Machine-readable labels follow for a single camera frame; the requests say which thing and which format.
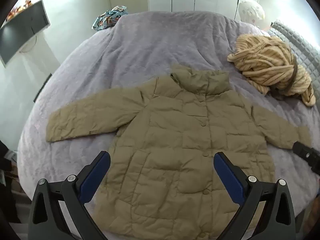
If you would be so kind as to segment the white floral pillow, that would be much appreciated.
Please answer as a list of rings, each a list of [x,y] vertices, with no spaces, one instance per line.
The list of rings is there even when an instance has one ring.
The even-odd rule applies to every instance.
[[[238,5],[240,20],[245,23],[260,27],[265,19],[263,7],[254,0],[244,0]]]

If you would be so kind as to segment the olive quilted puffer jacket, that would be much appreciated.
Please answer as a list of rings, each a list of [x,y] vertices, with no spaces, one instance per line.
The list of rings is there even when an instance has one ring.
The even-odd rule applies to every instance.
[[[298,127],[232,90],[222,71],[177,67],[138,87],[103,90],[49,117],[46,139],[116,132],[95,198],[103,231],[137,239],[216,238],[237,211],[213,168],[223,152],[274,181],[267,145],[311,145]]]

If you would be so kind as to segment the wall-mounted dark monitor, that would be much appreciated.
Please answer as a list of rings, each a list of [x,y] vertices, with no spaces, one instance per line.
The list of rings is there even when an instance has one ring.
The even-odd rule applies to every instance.
[[[49,26],[43,0],[34,3],[5,23],[1,27],[1,62],[7,65],[27,42]]]

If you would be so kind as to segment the blue patterned cloth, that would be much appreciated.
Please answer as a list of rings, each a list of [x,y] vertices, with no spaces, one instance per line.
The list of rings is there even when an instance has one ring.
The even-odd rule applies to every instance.
[[[121,16],[127,15],[126,6],[116,6],[112,10],[108,10],[99,15],[92,25],[92,29],[95,31],[101,31],[114,27]]]

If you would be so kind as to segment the cream striped bundled garment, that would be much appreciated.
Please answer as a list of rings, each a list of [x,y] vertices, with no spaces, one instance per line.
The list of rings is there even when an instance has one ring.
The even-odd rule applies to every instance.
[[[240,35],[236,51],[227,61],[263,95],[294,96],[307,107],[316,105],[310,74],[298,63],[290,46],[276,36]]]

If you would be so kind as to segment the lavender fleece bed blanket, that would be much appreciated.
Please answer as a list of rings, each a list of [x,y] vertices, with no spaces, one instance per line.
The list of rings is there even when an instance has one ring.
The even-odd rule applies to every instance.
[[[39,95],[18,144],[18,176],[29,197],[37,182],[78,173],[101,151],[108,151],[116,132],[48,142],[46,130],[55,111],[103,90],[138,87],[169,75],[177,67],[222,71],[232,90],[289,123],[308,128],[319,148],[319,110],[298,98],[264,96],[247,82],[227,56],[242,34],[269,36],[259,28],[212,12],[141,12],[122,16],[116,25],[83,42],[52,75]],[[286,180],[295,213],[313,200],[319,177],[292,149],[267,145],[274,181]]]

